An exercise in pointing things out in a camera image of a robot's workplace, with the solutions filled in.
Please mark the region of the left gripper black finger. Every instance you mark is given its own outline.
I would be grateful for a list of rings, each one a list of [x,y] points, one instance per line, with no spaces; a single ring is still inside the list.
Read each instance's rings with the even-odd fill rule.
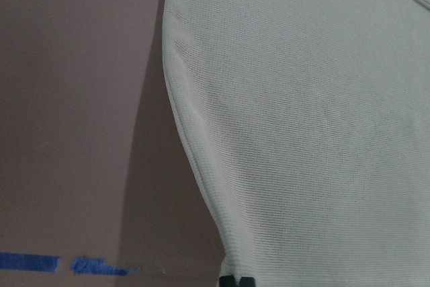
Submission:
[[[236,280],[233,275],[220,276],[219,287],[255,287],[255,279],[253,277],[241,277]]]

